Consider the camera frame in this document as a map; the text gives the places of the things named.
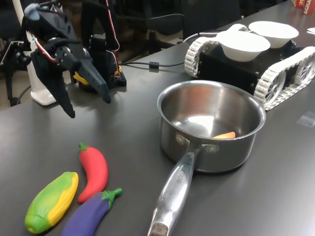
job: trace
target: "purple eggplant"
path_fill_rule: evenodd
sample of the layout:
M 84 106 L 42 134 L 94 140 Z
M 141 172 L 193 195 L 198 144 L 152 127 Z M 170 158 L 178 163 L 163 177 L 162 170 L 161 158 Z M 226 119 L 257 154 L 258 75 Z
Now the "purple eggplant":
M 61 236 L 93 236 L 98 224 L 112 206 L 115 196 L 122 192 L 122 189 L 118 188 L 96 193 L 74 212 Z

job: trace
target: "gray table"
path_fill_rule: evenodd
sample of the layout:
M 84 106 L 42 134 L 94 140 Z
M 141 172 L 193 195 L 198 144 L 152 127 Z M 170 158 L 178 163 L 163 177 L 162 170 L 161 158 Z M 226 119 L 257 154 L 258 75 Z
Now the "gray table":
M 312 17 L 289 2 L 242 20 L 275 20 L 299 29 L 301 46 L 315 45 Z M 183 61 L 188 44 L 142 59 L 163 64 Z M 77 209 L 86 185 L 79 142 L 104 153 L 107 189 L 124 194 L 113 204 L 96 236 L 146 236 L 158 195 L 174 166 L 158 142 L 156 101 L 166 87 L 190 77 L 183 66 L 159 72 L 124 67 L 128 86 L 112 91 L 111 104 L 70 87 L 76 118 L 60 106 L 29 102 L 0 113 L 0 235 L 29 235 L 24 218 L 29 204 L 49 182 L 76 171 L 75 201 L 47 235 L 60 235 Z M 252 154 L 238 171 L 226 175 L 195 173 L 174 236 L 313 236 L 315 234 L 315 131 L 297 124 L 315 111 L 315 84 L 267 113 Z

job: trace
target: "stainless steel saucepan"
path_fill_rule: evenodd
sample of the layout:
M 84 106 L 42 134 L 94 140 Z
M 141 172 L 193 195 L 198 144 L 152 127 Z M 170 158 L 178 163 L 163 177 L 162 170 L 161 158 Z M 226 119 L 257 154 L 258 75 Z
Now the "stainless steel saucepan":
M 168 87 L 157 106 L 161 148 L 177 164 L 157 201 L 148 236 L 168 236 L 183 209 L 193 170 L 219 173 L 241 166 L 266 113 L 249 93 L 201 80 Z M 236 137 L 212 138 L 229 132 Z

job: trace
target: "orange carrot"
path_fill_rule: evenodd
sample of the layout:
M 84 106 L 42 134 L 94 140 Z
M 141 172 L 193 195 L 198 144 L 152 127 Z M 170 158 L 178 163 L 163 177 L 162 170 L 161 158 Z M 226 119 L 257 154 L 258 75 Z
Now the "orange carrot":
M 230 133 L 226 133 L 226 134 L 220 134 L 220 135 L 213 137 L 213 139 L 233 139 L 233 138 L 235 138 L 234 132 L 230 132 Z

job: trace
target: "green stem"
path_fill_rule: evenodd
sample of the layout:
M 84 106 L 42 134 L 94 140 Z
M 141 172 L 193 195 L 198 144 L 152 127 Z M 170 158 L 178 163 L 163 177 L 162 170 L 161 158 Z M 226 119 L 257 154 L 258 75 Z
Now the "green stem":
M 87 150 L 89 146 L 86 145 L 85 143 L 80 143 L 79 147 L 80 147 L 80 152 L 82 152 L 82 151 Z
M 117 188 L 113 191 L 104 191 L 103 192 L 102 201 L 109 200 L 108 201 L 108 210 L 111 208 L 116 195 L 120 195 L 122 193 L 123 193 L 123 190 L 121 188 Z

